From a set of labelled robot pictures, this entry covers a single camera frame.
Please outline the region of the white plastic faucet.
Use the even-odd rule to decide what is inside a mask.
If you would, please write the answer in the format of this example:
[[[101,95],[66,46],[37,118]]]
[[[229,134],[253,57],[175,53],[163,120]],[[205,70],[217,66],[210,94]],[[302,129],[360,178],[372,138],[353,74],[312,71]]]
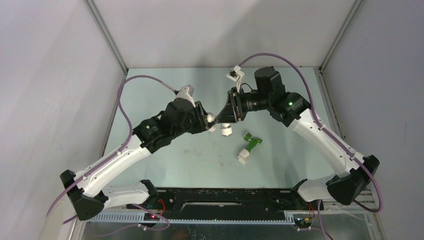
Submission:
[[[206,120],[208,123],[213,123],[216,118],[216,115],[213,113],[208,113]],[[221,123],[220,124],[220,134],[224,137],[229,137],[233,134],[233,129],[230,123]]]

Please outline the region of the green plastic faucet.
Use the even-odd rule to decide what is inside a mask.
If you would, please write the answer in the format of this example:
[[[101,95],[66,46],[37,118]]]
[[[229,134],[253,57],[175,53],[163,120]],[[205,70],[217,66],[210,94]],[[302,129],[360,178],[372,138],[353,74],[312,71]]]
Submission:
[[[253,136],[251,133],[246,133],[243,136],[243,139],[248,142],[248,146],[245,148],[249,153],[256,147],[258,144],[261,144],[263,140],[259,137]]]

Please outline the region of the white elbow fitting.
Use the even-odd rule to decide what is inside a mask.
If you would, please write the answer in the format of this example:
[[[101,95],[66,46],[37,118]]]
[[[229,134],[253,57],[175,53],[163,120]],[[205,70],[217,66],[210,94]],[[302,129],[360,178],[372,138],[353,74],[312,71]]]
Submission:
[[[245,164],[247,163],[247,161],[248,161],[248,157],[249,157],[249,155],[250,155],[250,152],[249,152],[246,148],[243,148],[243,149],[239,152],[239,154],[238,154],[238,156],[237,156],[237,160],[238,160],[241,164],[245,165]]]
[[[216,125],[213,124],[209,127],[209,129],[207,130],[208,132],[214,132],[216,130]]]

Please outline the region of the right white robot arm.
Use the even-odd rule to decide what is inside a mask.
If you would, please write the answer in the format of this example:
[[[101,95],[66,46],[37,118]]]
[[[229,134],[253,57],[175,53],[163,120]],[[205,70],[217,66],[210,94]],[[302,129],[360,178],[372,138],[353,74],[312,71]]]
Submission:
[[[299,93],[286,91],[280,73],[272,66],[254,72],[256,89],[242,90],[244,73],[236,66],[227,74],[237,85],[227,92],[227,101],[217,116],[207,116],[210,124],[236,124],[247,113],[266,110],[270,116],[293,130],[326,159],[334,173],[318,179],[303,179],[291,191],[291,204],[304,209],[315,200],[334,199],[348,206],[372,181],[380,162],[374,155],[364,156],[327,128],[311,103]]]

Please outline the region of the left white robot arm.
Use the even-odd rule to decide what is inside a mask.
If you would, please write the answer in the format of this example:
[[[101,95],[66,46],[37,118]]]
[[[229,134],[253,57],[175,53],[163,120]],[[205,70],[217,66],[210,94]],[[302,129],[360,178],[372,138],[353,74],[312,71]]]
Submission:
[[[66,194],[80,221],[89,220],[106,208],[142,204],[153,208],[158,191],[150,180],[140,180],[134,186],[113,189],[111,180],[136,162],[147,158],[172,140],[185,134],[198,134],[214,126],[215,116],[202,104],[183,98],[168,103],[165,110],[143,120],[120,147],[86,169],[66,170],[60,175]]]

